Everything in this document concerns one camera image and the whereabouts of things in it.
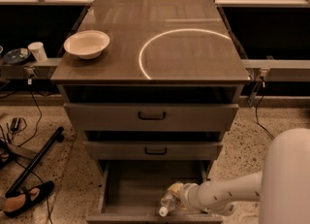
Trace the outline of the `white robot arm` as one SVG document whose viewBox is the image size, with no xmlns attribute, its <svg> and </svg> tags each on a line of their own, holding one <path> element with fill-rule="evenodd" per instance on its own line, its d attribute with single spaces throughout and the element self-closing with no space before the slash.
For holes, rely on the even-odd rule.
<svg viewBox="0 0 310 224">
<path fill-rule="evenodd" d="M 188 210 L 227 215 L 234 202 L 258 202 L 259 224 L 310 224 L 310 130 L 277 135 L 260 172 L 226 181 L 175 183 L 170 189 Z"/>
</svg>

